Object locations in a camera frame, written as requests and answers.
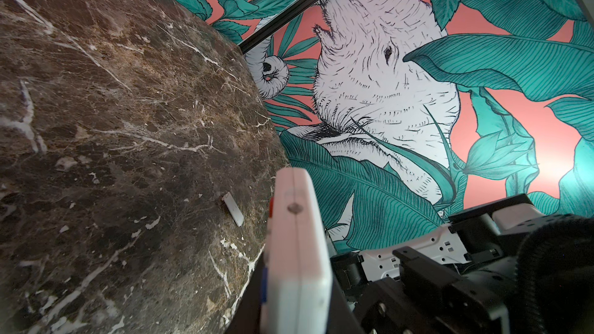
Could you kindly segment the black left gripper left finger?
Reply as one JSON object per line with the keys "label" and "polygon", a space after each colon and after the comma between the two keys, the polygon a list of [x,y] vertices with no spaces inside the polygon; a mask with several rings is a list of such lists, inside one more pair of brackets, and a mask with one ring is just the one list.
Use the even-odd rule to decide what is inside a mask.
{"label": "black left gripper left finger", "polygon": [[225,334],[258,334],[261,318],[261,286],[265,263],[263,255],[258,258],[255,270],[239,301],[237,310]]}

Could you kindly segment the white remote control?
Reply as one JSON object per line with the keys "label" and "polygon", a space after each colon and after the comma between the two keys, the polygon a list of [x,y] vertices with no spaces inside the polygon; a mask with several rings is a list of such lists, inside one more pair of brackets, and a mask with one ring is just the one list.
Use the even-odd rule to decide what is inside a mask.
{"label": "white remote control", "polygon": [[312,179],[305,169],[281,169],[264,248],[260,331],[326,332],[333,283]]}

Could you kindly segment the white battery cover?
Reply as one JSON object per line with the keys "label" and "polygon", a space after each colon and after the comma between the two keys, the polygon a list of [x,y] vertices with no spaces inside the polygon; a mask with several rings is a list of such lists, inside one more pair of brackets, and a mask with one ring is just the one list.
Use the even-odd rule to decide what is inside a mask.
{"label": "white battery cover", "polygon": [[227,210],[229,211],[235,224],[238,227],[242,227],[244,224],[244,214],[241,212],[232,194],[230,192],[225,193],[222,197],[222,201],[224,202],[225,207],[227,207]]}

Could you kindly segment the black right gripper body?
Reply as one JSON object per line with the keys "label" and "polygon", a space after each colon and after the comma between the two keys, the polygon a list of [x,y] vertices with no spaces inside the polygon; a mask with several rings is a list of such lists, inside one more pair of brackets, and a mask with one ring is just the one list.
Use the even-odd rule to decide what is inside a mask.
{"label": "black right gripper body", "polygon": [[331,259],[341,333],[509,333],[510,253],[501,224],[447,224],[393,247]]}

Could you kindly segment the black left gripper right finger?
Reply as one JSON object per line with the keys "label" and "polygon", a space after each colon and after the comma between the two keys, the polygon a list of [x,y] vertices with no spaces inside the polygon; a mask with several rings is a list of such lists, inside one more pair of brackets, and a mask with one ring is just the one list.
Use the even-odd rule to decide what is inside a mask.
{"label": "black left gripper right finger", "polygon": [[333,276],[326,332],[329,334],[364,334],[360,323],[348,306],[335,276]]}

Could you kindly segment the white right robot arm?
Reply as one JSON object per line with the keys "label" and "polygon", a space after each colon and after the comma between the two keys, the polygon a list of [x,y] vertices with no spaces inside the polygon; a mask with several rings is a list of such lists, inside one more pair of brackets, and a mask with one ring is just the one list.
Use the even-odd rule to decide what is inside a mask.
{"label": "white right robot arm", "polygon": [[331,264],[330,333],[593,331],[593,221],[526,195]]}

